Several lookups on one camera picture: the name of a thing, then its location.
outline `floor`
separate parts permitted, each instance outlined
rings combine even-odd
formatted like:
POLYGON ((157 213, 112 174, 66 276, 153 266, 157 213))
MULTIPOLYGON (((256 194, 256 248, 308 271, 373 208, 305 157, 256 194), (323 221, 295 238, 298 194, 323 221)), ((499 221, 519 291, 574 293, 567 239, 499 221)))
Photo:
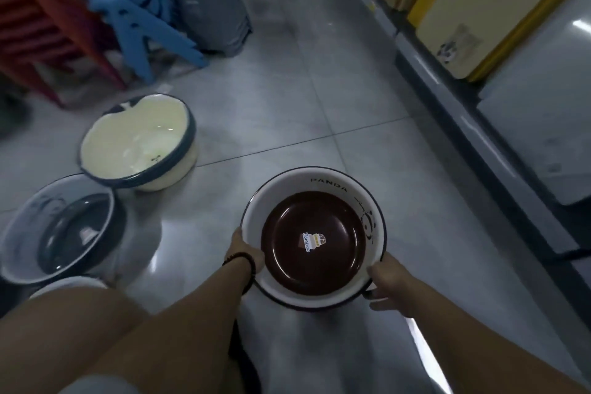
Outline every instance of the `floor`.
MULTIPOLYGON (((0 140, 0 228, 37 189, 78 171, 77 145, 102 111, 133 95, 168 92, 196 117, 196 167, 164 192, 121 193, 131 226, 118 255, 98 270, 147 309, 165 308, 219 266, 262 183, 292 167, 328 166, 373 193, 388 250, 410 271, 582 380, 552 309, 518 274, 513 249, 499 247, 496 230, 505 223, 483 220, 480 192, 465 189, 473 175, 450 170, 447 145, 431 140, 430 117, 365 7, 358 0, 245 2, 255 33, 235 58, 202 70, 179 61, 156 84, 125 93, 92 79, 70 111, 31 97, 30 121, 0 140)), ((434 392, 404 318, 372 312, 364 300, 307 314, 252 290, 239 324, 265 392, 434 392)))

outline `thigh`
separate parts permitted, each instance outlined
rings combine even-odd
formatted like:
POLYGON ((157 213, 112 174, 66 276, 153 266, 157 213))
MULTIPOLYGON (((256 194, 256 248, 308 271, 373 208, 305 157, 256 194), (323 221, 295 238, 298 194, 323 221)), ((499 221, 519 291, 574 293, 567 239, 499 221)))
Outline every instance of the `thigh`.
POLYGON ((111 289, 59 289, 24 302, 0 320, 0 392, 58 392, 146 317, 111 289))

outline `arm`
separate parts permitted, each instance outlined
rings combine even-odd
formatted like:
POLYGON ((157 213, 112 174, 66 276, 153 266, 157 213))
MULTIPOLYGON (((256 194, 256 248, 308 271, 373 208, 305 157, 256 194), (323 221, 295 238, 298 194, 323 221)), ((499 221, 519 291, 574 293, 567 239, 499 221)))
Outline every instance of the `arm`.
POLYGON ((390 254, 368 271, 378 287, 372 297, 387 298, 370 307, 414 318, 454 394, 589 393, 412 277, 390 254))
MULTIPOLYGON (((251 254, 257 271, 262 269, 262 252, 244 243, 237 229, 226 256, 239 251, 251 254)), ((240 297, 250 277, 247 259, 233 259, 195 291, 125 336, 87 374, 120 376, 143 394, 216 393, 240 297)))

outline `brown basin bottom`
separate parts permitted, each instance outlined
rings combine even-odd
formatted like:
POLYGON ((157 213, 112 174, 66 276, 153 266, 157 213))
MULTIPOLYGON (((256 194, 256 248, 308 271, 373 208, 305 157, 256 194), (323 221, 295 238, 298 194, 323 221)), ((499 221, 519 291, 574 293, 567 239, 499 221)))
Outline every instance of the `brown basin bottom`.
POLYGON ((268 270, 281 285, 319 296, 338 290, 355 276, 365 255, 365 234, 355 211, 340 198, 301 192, 285 198, 270 213, 261 248, 268 270))

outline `hand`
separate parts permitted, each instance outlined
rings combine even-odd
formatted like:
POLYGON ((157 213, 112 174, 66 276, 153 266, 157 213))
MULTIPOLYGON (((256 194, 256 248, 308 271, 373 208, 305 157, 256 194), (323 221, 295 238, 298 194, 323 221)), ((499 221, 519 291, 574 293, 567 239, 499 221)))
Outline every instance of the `hand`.
POLYGON ((242 229, 239 227, 236 228, 234 233, 232 234, 232 241, 230 242, 230 248, 228 248, 226 252, 226 256, 224 259, 228 258, 232 254, 236 254, 237 252, 245 252, 252 256, 255 261, 256 272, 260 273, 261 270, 265 266, 265 255, 260 249, 253 248, 244 240, 242 240, 242 229))
POLYGON ((382 300, 372 302, 369 304, 369 308, 376 311, 399 310, 402 315, 410 318, 412 314, 408 291, 414 280, 412 274, 387 252, 381 262, 368 267, 368 273, 377 288, 364 297, 371 300, 382 300))

